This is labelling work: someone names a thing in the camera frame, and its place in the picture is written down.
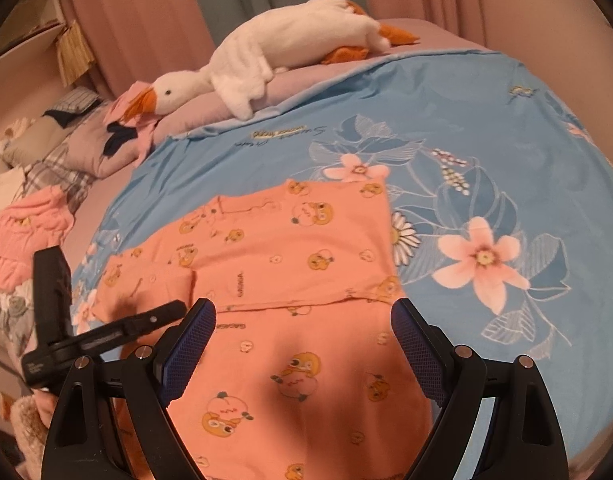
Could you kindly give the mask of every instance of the blue gripper pad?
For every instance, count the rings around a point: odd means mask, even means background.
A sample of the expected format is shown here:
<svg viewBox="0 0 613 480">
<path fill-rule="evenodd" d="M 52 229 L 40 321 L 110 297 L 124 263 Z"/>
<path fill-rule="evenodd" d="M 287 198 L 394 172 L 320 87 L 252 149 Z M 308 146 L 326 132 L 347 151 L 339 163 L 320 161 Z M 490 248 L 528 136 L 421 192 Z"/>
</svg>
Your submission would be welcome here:
<svg viewBox="0 0 613 480">
<path fill-rule="evenodd" d="M 198 300 L 179 325 L 182 333 L 162 365 L 159 397 L 163 407 L 184 393 L 215 327 L 215 305 L 209 300 Z"/>
<path fill-rule="evenodd" d="M 391 327 L 424 395 L 435 400 L 438 406 L 444 406 L 448 394 L 442 385 L 442 366 L 401 301 L 396 301 L 391 308 Z"/>
</svg>

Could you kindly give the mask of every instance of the stuffed goose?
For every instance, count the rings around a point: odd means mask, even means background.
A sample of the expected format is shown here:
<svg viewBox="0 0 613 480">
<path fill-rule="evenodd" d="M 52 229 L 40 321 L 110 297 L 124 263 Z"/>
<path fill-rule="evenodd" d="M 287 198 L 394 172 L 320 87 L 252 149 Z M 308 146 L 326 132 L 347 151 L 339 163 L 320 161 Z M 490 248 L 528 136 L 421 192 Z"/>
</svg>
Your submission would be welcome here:
<svg viewBox="0 0 613 480">
<path fill-rule="evenodd" d="M 349 0 L 310 0 L 270 9 L 229 34 L 196 72 L 169 72 L 126 109 L 124 120 L 145 112 L 166 115 L 194 97 L 215 91 L 239 120 L 253 116 L 250 101 L 266 92 L 275 73 L 316 63 L 365 59 L 391 44 L 418 40 L 381 25 Z"/>
</svg>

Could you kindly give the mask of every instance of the metal screw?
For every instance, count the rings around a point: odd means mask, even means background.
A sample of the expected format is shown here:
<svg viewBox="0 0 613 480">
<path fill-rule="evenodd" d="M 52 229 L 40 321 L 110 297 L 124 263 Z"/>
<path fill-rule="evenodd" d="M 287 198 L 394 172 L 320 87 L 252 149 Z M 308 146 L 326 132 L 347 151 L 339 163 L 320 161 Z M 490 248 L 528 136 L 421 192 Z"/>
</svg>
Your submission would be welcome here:
<svg viewBox="0 0 613 480">
<path fill-rule="evenodd" d="M 455 347 L 455 353 L 464 359 L 468 359 L 473 355 L 473 350 L 466 345 L 460 345 Z"/>
<path fill-rule="evenodd" d="M 91 360 L 86 356 L 83 355 L 82 357 L 78 357 L 75 360 L 75 368 L 84 368 Z"/>
<path fill-rule="evenodd" d="M 148 345 L 144 345 L 136 350 L 136 357 L 138 359 L 146 359 L 152 353 L 153 353 L 153 349 Z"/>
<path fill-rule="evenodd" d="M 535 362 L 528 355 L 520 355 L 519 363 L 525 368 L 533 368 Z"/>
</svg>

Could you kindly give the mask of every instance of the pink flower print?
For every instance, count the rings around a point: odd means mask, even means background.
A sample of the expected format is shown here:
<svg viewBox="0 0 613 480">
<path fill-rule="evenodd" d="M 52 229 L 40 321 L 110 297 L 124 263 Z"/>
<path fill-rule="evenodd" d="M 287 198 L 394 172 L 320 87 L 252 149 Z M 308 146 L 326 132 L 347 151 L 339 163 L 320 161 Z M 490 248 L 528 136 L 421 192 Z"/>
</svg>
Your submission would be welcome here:
<svg viewBox="0 0 613 480">
<path fill-rule="evenodd" d="M 390 172 L 388 166 L 376 164 L 369 166 L 353 153 L 345 153 L 339 158 L 342 168 L 326 168 L 323 173 L 332 180 L 358 182 L 369 178 L 386 178 Z"/>
<path fill-rule="evenodd" d="M 95 303 L 95 296 L 97 294 L 97 289 L 94 288 L 91 292 L 89 292 L 86 301 L 82 301 L 80 303 L 80 308 L 77 310 L 73 318 L 73 323 L 77 325 L 76 335 L 83 334 L 89 329 L 89 321 L 95 319 L 93 315 L 93 304 Z"/>
<path fill-rule="evenodd" d="M 437 270 L 433 279 L 446 288 L 461 288 L 473 280 L 475 295 L 499 315 L 507 300 L 505 282 L 524 290 L 531 286 L 524 276 L 504 264 L 519 256 L 520 243 L 511 236 L 502 236 L 494 243 L 489 223 L 479 216 L 471 218 L 468 231 L 470 240 L 459 235 L 439 238 L 439 250 L 458 263 Z"/>
</svg>

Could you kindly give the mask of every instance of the pink towel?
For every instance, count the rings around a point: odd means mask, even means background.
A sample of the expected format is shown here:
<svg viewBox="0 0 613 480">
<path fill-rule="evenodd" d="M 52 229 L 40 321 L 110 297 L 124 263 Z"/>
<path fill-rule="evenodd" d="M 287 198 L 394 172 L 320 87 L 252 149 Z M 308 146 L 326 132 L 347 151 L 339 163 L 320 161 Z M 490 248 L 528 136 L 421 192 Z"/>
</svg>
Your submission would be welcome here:
<svg viewBox="0 0 613 480">
<path fill-rule="evenodd" d="M 105 126 L 116 121 L 121 121 L 124 126 L 135 128 L 138 131 L 138 160 L 134 162 L 135 167 L 138 167 L 144 162 L 148 152 L 151 150 L 155 124 L 157 124 L 157 121 L 160 120 L 162 116 L 155 114 L 139 114 L 128 121 L 123 121 L 122 117 L 128 105 L 131 104 L 131 101 L 135 99 L 142 90 L 150 86 L 149 83 L 145 83 L 144 81 L 136 81 L 133 83 L 131 88 L 113 102 L 104 117 Z"/>
<path fill-rule="evenodd" d="M 59 186 L 45 187 L 0 211 L 0 291 L 33 275 L 33 254 L 62 243 L 74 224 Z"/>
</svg>

